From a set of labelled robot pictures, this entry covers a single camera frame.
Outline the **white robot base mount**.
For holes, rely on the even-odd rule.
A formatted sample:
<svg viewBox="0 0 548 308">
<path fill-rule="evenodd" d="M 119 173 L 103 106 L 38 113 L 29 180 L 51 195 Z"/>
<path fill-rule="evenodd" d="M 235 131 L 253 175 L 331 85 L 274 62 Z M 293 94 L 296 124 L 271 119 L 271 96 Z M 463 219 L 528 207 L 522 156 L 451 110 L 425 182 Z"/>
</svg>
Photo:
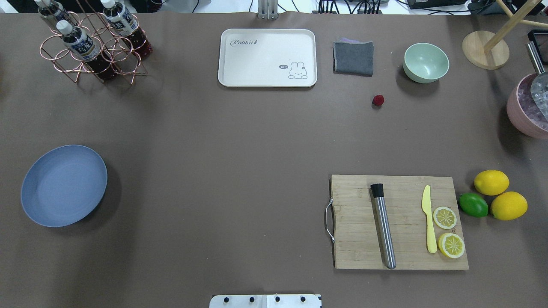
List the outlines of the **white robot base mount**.
<svg viewBox="0 0 548 308">
<path fill-rule="evenodd" d="M 321 308 L 317 294 L 246 294 L 213 296 L 210 308 Z"/>
</svg>

